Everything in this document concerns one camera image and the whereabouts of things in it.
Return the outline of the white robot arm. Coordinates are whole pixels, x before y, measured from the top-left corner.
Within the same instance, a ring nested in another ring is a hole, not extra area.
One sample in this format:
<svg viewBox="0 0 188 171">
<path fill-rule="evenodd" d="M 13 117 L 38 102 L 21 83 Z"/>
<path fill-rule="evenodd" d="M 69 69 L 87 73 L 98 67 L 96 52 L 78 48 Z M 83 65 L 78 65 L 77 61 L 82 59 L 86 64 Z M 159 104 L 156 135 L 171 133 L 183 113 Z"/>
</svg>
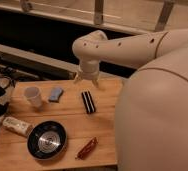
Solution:
<svg viewBox="0 0 188 171">
<path fill-rule="evenodd" d="M 93 82 L 101 61 L 133 68 L 115 107 L 119 171 L 188 171 L 188 29 L 76 39 L 78 77 Z"/>
</svg>

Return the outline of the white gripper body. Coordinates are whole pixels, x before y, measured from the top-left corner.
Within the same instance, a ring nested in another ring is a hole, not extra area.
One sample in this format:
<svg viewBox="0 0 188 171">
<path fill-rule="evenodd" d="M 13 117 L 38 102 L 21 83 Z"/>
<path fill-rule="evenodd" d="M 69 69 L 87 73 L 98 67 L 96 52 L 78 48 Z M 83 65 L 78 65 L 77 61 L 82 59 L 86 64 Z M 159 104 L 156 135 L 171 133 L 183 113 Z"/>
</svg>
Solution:
<svg viewBox="0 0 188 171">
<path fill-rule="evenodd" d="M 78 76 L 81 79 L 96 80 L 99 76 L 99 64 L 97 60 L 81 60 L 79 62 Z"/>
</svg>

